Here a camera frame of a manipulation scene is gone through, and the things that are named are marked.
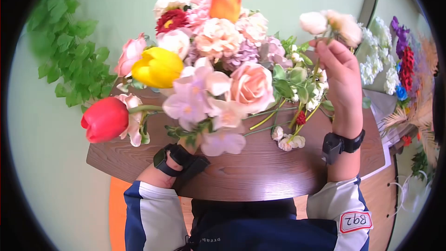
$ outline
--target handwritten label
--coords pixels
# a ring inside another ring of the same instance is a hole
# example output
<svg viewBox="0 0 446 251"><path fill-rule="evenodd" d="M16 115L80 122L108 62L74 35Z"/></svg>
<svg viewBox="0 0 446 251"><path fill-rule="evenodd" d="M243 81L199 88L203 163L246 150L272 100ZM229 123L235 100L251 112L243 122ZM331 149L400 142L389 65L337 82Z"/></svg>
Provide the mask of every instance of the handwritten label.
<svg viewBox="0 0 446 251"><path fill-rule="evenodd" d="M341 215L339 231L343 234L361 230L373 229L370 211L349 211Z"/></svg>

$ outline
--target red tulip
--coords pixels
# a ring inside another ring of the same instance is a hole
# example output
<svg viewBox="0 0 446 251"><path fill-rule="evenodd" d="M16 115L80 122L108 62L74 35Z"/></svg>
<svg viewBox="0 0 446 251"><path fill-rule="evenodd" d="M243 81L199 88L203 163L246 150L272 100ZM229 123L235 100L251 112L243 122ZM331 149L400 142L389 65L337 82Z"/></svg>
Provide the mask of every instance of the red tulip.
<svg viewBox="0 0 446 251"><path fill-rule="evenodd" d="M128 110L115 97L94 103L82 116L81 126L86 129L89 142L107 142L119 136L128 126Z"/></svg>

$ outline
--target wood grain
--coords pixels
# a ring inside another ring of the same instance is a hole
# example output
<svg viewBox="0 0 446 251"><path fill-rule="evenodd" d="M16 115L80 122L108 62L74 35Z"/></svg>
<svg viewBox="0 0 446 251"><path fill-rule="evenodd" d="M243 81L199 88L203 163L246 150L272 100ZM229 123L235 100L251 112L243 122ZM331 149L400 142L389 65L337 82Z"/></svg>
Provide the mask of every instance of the wood grain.
<svg viewBox="0 0 446 251"><path fill-rule="evenodd" d="M111 95L120 94L116 85ZM144 104L159 105L165 97L150 89L134 90ZM282 108L291 107L285 104ZM292 119L295 110L278 113L277 123ZM366 135L361 146L360 176L384 165L384 152L380 134L370 109L363 110ZM249 127L267 117L259 115L243 121L246 133ZM255 130L273 125L274 116ZM131 146L128 138L105 143L90 144L86 162L93 167L133 182L152 163L154 154L173 140L167 136L164 125L177 126L165 114L149 118L150 143L138 148ZM292 133L285 125L284 131ZM304 125L300 135L305 137L305 147L282 151L271 139L270 131L247 136L247 145L239 155L224 154L208 157L211 165L178 191L180 196L220 201L261 201L292 198L318 192L326 183L325 162L321 159L324 136L331 132L330 120L320 111Z"/></svg>

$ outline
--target green leafy garland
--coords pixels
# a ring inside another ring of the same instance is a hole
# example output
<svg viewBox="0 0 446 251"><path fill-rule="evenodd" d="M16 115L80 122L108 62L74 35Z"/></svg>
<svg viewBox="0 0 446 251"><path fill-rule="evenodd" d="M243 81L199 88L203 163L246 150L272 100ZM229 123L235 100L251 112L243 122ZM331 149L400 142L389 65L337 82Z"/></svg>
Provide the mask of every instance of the green leafy garland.
<svg viewBox="0 0 446 251"><path fill-rule="evenodd" d="M64 82L57 84L56 97L65 97L68 107L82 104L85 112L89 100L109 95L116 75L110 75L110 66L104 64L109 49L96 49L94 42L84 41L98 21L75 21L72 14L78 6L77 0L39 0L26 30L31 51L39 60L39 79L46 76L52 83L62 76Z"/></svg>

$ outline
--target hand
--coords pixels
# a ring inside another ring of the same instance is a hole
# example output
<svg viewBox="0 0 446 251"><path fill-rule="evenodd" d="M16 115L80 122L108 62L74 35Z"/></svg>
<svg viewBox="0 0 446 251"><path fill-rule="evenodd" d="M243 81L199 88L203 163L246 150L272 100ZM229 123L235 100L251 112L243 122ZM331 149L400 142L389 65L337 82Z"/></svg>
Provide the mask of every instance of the hand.
<svg viewBox="0 0 446 251"><path fill-rule="evenodd" d="M326 39L312 40L309 44L315 47L320 68L327 73L330 100L335 109L333 132L353 139L360 134L363 126L358 60L347 47L336 40L332 40L328 46Z"/></svg>

